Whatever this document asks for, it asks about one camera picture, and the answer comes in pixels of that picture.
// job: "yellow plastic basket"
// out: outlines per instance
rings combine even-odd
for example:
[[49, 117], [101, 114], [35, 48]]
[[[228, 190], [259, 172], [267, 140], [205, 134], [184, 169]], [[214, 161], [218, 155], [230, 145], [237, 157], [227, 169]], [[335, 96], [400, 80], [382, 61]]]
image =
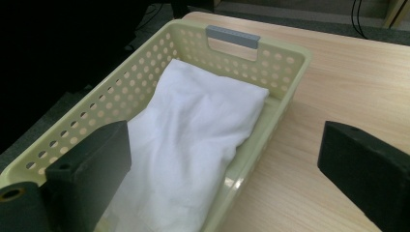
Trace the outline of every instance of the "yellow plastic basket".
[[[172, 58], [269, 89], [252, 135], [228, 166], [202, 231], [217, 231], [291, 103], [310, 52], [298, 45], [176, 19], [106, 77], [0, 175], [0, 188], [22, 181], [42, 185], [44, 170], [100, 126], [129, 120], [152, 98]], [[106, 221], [96, 230], [103, 231]]]

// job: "black plastic object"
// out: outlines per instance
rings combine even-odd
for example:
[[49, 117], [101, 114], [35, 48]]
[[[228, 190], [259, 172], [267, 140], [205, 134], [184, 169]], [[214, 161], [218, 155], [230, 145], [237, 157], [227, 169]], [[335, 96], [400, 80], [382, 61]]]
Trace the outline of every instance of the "black plastic object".
[[0, 231], [50, 231], [36, 183], [21, 182], [0, 189]]
[[103, 126], [45, 170], [51, 228], [90, 232], [131, 168], [126, 121]]
[[382, 231], [410, 231], [410, 156], [365, 131], [327, 121], [318, 167]]

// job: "cable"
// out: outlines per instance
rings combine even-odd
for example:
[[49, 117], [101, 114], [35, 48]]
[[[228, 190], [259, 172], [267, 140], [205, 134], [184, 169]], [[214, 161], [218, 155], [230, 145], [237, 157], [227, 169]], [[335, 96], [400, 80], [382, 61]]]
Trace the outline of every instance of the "cable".
[[350, 19], [352, 20], [353, 28], [354, 28], [355, 31], [356, 31], [357, 33], [359, 33], [363, 38], [365, 38], [366, 40], [368, 40], [368, 37], [365, 36], [365, 33], [364, 33], [363, 30], [362, 30], [362, 26], [360, 25], [360, 20], [359, 20], [359, 12], [360, 12], [360, 8], [361, 8], [361, 6], [362, 6], [362, 0], [359, 1], [358, 10], [357, 10], [357, 12], [356, 12], [356, 19], [357, 19], [358, 27], [356, 27], [356, 24], [355, 24], [354, 19], [353, 19], [353, 15], [354, 15], [354, 12], [355, 12], [355, 6], [356, 6], [356, 0], [353, 1], [352, 13], [351, 13], [351, 15], [350, 15]]
[[152, 15], [144, 24], [138, 26], [135, 31], [138, 31], [139, 29], [141, 29], [142, 27], [144, 27], [145, 25], [148, 24], [148, 22], [150, 22], [162, 9], [163, 3], [161, 3], [160, 8], [154, 13], [154, 15]]

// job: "table surface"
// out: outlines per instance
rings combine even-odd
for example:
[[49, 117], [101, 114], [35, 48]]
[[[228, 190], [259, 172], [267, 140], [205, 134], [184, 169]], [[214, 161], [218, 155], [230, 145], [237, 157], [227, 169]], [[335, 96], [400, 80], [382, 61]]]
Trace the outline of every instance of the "table surface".
[[221, 231], [380, 231], [317, 167], [325, 121], [410, 154], [410, 47], [190, 13], [196, 20], [306, 47], [294, 100]]

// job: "folded towel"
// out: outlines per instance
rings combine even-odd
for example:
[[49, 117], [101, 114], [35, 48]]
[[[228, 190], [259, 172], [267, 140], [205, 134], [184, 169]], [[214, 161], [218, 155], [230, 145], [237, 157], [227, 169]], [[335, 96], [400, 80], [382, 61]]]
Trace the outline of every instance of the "folded towel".
[[111, 202], [116, 231], [199, 231], [268, 94], [172, 60], [128, 122], [132, 170]]

